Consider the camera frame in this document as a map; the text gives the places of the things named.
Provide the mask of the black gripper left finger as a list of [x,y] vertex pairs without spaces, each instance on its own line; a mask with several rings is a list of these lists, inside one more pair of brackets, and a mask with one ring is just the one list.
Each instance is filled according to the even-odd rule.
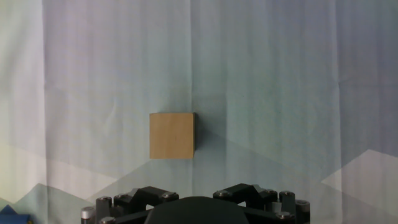
[[176,192],[151,186],[132,189],[114,197],[101,196],[93,206],[81,209],[81,224],[116,223],[117,218],[128,218],[130,223],[144,223],[145,218],[138,215],[148,211],[148,205],[155,207],[179,198]]

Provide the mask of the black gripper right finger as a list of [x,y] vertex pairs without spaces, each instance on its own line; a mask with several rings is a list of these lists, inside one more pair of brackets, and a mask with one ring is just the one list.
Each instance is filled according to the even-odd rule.
[[257,184],[237,184],[216,191],[213,198],[236,205],[245,203],[241,209],[249,223],[310,224],[310,202],[297,199],[289,190],[277,192]]

